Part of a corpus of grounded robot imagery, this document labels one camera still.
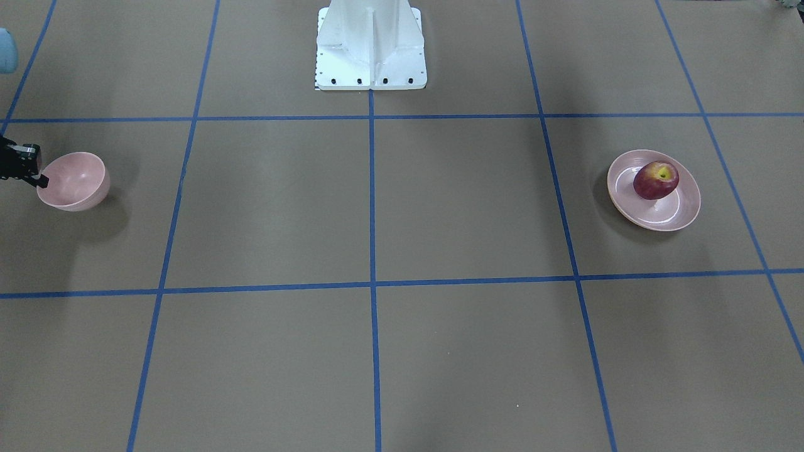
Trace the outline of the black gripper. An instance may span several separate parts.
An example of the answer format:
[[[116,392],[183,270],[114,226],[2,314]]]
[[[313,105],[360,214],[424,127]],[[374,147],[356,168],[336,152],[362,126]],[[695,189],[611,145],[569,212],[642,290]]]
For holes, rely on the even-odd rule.
[[[48,188],[49,178],[40,174],[42,151],[39,145],[18,145],[1,137],[1,180],[22,180],[35,188]]]

